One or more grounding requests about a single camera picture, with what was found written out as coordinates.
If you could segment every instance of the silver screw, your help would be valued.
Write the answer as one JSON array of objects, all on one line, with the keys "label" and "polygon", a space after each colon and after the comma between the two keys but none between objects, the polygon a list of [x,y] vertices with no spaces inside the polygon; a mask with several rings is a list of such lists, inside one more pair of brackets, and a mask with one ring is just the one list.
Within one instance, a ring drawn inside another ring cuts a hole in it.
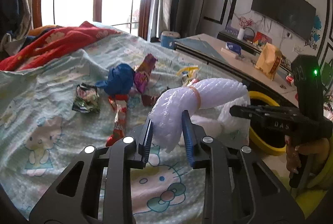
[{"label": "silver screw", "polygon": [[209,136],[206,136],[203,138],[203,142],[204,143],[212,143],[213,142],[213,139]]},{"label": "silver screw", "polygon": [[94,146],[87,146],[86,148],[84,148],[84,152],[86,154],[91,154],[94,150],[95,150]]},{"label": "silver screw", "polygon": [[127,143],[127,144],[132,143],[133,141],[134,141],[134,138],[130,137],[130,136],[123,138],[123,142]]},{"label": "silver screw", "polygon": [[251,148],[249,146],[243,146],[242,147],[242,152],[249,154],[251,152]]}]

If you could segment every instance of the wall socket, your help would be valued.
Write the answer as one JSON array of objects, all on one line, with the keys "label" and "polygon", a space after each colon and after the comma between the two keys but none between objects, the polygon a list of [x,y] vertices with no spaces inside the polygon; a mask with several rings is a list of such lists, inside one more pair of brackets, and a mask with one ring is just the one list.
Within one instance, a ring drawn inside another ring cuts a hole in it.
[{"label": "wall socket", "polygon": [[301,54],[304,52],[304,48],[302,46],[294,45],[293,52],[297,54]]}]

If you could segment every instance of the red blanket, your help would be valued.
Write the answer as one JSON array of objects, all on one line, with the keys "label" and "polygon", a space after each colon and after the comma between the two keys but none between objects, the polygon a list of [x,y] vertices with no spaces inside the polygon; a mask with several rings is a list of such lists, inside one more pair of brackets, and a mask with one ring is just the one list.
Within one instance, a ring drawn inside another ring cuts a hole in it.
[{"label": "red blanket", "polygon": [[0,70],[15,71],[43,66],[52,59],[76,51],[108,35],[120,34],[114,29],[98,28],[85,21],[79,27],[53,29],[0,62]]}]

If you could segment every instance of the black tv screen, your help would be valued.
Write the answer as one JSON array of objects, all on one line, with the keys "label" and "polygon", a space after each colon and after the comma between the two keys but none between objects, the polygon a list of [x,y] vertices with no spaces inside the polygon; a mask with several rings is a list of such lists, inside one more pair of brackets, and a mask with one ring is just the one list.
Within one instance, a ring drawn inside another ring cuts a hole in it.
[{"label": "black tv screen", "polygon": [[251,9],[309,40],[316,9],[305,0],[253,0]]}]

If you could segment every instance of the bedsheet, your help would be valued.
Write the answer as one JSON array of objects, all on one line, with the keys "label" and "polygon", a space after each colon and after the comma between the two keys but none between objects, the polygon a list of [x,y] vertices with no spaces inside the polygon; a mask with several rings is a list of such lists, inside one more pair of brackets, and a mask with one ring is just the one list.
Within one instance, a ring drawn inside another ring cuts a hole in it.
[{"label": "bedsheet", "polygon": [[[112,133],[115,113],[107,95],[100,91],[99,114],[77,113],[72,111],[75,86],[106,79],[108,69],[120,63],[134,67],[148,53],[158,58],[146,89],[149,95],[167,86],[181,86],[176,72],[188,65],[199,65],[201,79],[228,77],[205,63],[127,33],[108,36],[35,69],[0,71],[0,183],[27,219],[71,160],[87,145],[104,147]],[[126,133],[144,123],[150,110],[141,97],[130,98]],[[219,114],[215,109],[200,112],[213,118]],[[147,167],[132,170],[131,181],[137,223],[201,223],[204,170],[188,165],[183,147],[168,154],[153,143]],[[102,182],[100,205],[103,197]]]}]

